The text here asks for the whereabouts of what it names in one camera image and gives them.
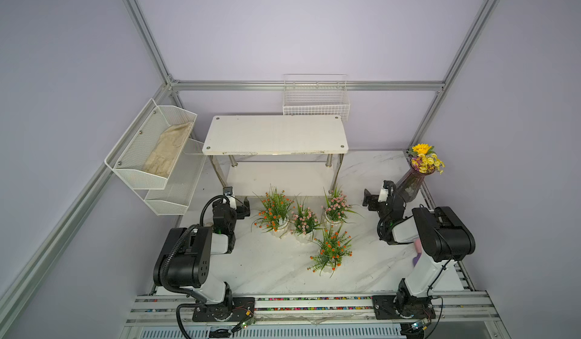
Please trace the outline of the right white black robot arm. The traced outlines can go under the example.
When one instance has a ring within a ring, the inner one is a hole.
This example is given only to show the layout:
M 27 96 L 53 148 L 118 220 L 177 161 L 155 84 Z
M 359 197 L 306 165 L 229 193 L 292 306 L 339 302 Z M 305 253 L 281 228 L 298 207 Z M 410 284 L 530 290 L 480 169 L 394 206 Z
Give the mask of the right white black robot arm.
M 378 214 L 378 238 L 389 245 L 421 244 L 422 251 L 412 272 L 400 280 L 393 295 L 372 297 L 379 320 L 436 317 L 431 296 L 443 274 L 455 263 L 473 254 L 475 239 L 450 207 L 414 207 L 405 217 L 405 202 L 395 192 L 381 189 L 378 195 L 364 191 L 363 206 Z

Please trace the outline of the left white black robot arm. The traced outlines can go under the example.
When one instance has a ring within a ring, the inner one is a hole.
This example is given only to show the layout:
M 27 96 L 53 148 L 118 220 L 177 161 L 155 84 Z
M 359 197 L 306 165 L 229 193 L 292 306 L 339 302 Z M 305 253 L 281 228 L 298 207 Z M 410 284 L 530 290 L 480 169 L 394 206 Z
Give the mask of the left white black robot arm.
M 248 199 L 223 193 L 204 205 L 198 224 L 169 231 L 153 279 L 157 287 L 194 300 L 178 305 L 180 324 L 183 310 L 192 311 L 193 322 L 242 322 L 254 315 L 254 298 L 234 296 L 230 285 L 210 272 L 213 257 L 234 251 L 236 223 L 250 215 Z

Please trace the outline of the pink flower pot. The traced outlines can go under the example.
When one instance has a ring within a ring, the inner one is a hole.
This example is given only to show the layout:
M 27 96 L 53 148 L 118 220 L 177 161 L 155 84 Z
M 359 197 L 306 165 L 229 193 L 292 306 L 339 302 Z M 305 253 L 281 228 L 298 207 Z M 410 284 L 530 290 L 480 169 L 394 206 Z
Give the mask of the pink flower pot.
M 298 198 L 289 221 L 289 233 L 300 243 L 314 243 L 322 228 L 322 219 L 310 206 L 307 197 Z
M 322 209 L 323 217 L 328 225 L 346 223 L 351 214 L 357 214 L 340 188 L 335 188 L 325 195 L 325 204 Z

